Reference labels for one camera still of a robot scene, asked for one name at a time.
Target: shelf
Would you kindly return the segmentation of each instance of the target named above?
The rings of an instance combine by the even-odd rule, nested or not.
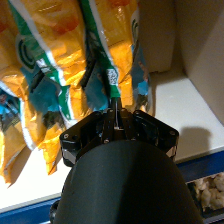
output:
[[[180,132],[177,162],[224,150],[224,127],[181,70],[152,75],[155,116]],[[58,159],[47,176],[42,151],[25,149],[15,162],[12,179],[0,183],[0,212],[59,197],[70,168]]]
[[[224,150],[224,126],[178,69],[152,75],[155,117],[180,133],[176,162]]]

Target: plastic packaging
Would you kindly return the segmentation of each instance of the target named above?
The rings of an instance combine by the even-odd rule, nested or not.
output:
[[[122,105],[133,105],[131,69],[138,38],[136,0],[80,1],[86,28],[101,66],[106,70],[110,97],[121,97]]]
[[[19,117],[19,100],[0,89],[0,176],[7,185],[15,159],[26,146]]]
[[[7,1],[1,1],[0,11],[0,87],[19,99],[25,142],[31,150],[43,149],[47,173],[51,174],[60,149],[59,135],[64,131],[57,98],[60,87],[45,77],[35,63],[16,32]]]
[[[86,68],[85,26],[77,0],[9,0],[13,17],[41,70],[59,83],[66,127],[89,113],[80,81]]]

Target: white stripe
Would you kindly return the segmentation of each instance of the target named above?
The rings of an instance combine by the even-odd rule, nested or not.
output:
[[[58,71],[60,84],[62,86],[64,86],[65,79],[63,76],[63,71],[56,64],[50,48],[46,45],[46,43],[42,39],[41,35],[39,34],[39,32],[36,28],[36,25],[33,22],[32,17],[29,15],[29,12],[26,10],[25,6],[23,5],[23,3],[20,0],[9,0],[9,1],[15,7],[15,9],[20,14],[20,16],[26,21],[32,35],[35,37],[35,39],[38,42],[38,44],[40,45],[40,47],[45,51],[47,58],[50,61],[51,65],[54,66],[55,69]]]
[[[95,23],[96,23],[96,27],[97,27],[98,35],[100,37],[101,44],[104,48],[104,51],[107,54],[108,59],[110,60],[111,65],[114,66],[114,68],[115,68],[115,70],[118,74],[118,80],[119,80],[118,68],[114,65],[113,59],[110,55],[110,51],[108,49],[108,45],[107,45],[107,42],[106,42],[106,37],[105,37],[105,34],[104,34],[104,28],[103,28],[103,25],[101,23],[100,15],[98,13],[95,0],[89,0],[89,5],[90,5],[90,8],[91,8],[91,11],[92,11]]]
[[[37,148],[35,143],[33,142],[30,132],[28,128],[26,127],[26,122],[25,122],[25,116],[24,116],[24,108],[25,103],[20,99],[20,120],[21,120],[21,125],[22,125],[22,130],[23,130],[23,137],[24,140],[30,150],[34,150]]]
[[[11,91],[11,89],[10,89],[7,85],[5,85],[4,82],[0,81],[0,87],[1,87],[1,89],[2,89],[3,91],[5,91],[6,93],[8,93],[9,95],[18,98],[18,96],[16,96],[16,95]]]

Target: black plastic part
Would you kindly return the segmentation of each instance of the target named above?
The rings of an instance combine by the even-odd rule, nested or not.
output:
[[[49,214],[51,224],[54,223],[54,219],[55,219],[55,216],[56,216],[56,212],[57,212],[57,209],[58,209],[58,204],[59,204],[59,202],[60,202],[60,200],[57,200],[57,201],[55,201],[55,202],[51,205],[51,208],[50,208],[50,214]]]
[[[74,166],[86,152],[100,144],[118,140],[147,142],[167,153],[177,146],[179,133],[154,117],[142,112],[134,114],[121,108],[121,99],[112,98],[106,113],[94,112],[60,136],[66,166]]]
[[[165,153],[144,142],[116,141],[78,160],[66,179],[54,223],[203,222]]]
[[[108,109],[103,125],[102,144],[113,140],[115,115],[116,110]]]
[[[63,149],[69,151],[74,157],[78,155],[81,149],[84,149],[100,132],[99,124],[103,121],[103,115],[100,112],[93,112],[76,125],[72,126],[60,136],[62,156]],[[74,164],[63,156],[64,164],[72,167]]]
[[[142,141],[148,140],[165,153],[172,147],[177,146],[179,133],[176,129],[164,124],[141,110],[135,111],[133,117]]]

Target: green stripe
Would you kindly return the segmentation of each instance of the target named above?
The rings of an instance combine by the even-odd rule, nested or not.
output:
[[[96,58],[99,59],[99,62],[105,71],[107,71],[107,69],[113,69],[117,74],[115,67],[111,64],[111,61],[107,57],[107,53],[101,43],[100,36],[97,30],[97,25],[96,25],[96,22],[95,22],[95,19],[89,4],[89,0],[81,0],[80,3],[82,6],[86,29],[90,33],[89,36],[91,36],[91,33],[92,33],[94,34],[94,37],[95,37],[95,39],[91,37],[92,39],[91,43],[97,42],[97,45],[94,44],[94,52],[96,54]],[[120,97],[120,92],[116,85],[110,85],[110,97],[111,98]]]

